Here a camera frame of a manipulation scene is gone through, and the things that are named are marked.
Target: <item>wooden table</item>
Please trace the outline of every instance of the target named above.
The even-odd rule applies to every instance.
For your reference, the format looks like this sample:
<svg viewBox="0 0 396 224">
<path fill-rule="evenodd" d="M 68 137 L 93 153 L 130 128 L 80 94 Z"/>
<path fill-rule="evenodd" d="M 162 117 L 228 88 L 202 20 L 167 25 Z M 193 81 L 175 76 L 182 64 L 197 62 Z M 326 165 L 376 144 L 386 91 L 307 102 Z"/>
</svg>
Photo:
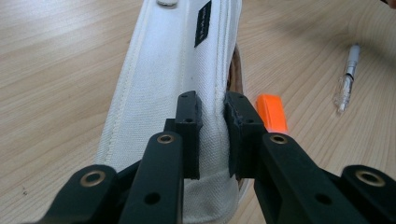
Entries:
<svg viewBox="0 0 396 224">
<path fill-rule="evenodd" d="M 139 1 L 0 1 L 0 223 L 43 216 L 92 163 Z M 332 96 L 361 44 L 351 105 Z M 245 0 L 246 95 L 282 97 L 290 136 L 322 168 L 396 178 L 396 11 L 375 0 Z M 252 188 L 231 223 L 263 222 Z"/>
</svg>

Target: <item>orange highlighter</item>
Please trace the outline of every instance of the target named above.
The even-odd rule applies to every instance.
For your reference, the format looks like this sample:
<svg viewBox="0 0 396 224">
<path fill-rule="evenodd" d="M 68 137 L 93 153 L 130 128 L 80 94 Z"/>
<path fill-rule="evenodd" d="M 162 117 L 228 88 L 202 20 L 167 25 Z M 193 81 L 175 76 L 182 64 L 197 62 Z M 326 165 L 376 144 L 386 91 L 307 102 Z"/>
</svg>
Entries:
<svg viewBox="0 0 396 224">
<path fill-rule="evenodd" d="M 289 134 L 282 100 L 279 96 L 261 94 L 257 98 L 256 106 L 257 112 L 269 133 Z"/>
</svg>

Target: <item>transparent pen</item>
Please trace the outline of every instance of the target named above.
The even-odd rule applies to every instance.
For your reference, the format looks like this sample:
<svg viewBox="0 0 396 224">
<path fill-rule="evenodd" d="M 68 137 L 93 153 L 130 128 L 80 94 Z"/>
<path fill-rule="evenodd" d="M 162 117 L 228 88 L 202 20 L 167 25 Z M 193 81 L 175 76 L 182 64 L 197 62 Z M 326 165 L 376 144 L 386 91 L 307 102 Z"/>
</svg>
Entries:
<svg viewBox="0 0 396 224">
<path fill-rule="evenodd" d="M 339 79 L 339 86 L 334 95 L 334 102 L 338 106 L 338 113 L 343 113 L 349 105 L 350 93 L 352 91 L 352 84 L 355 80 L 356 66 L 358 65 L 360 51 L 361 47 L 358 44 L 350 48 L 346 62 L 346 73 Z"/>
</svg>

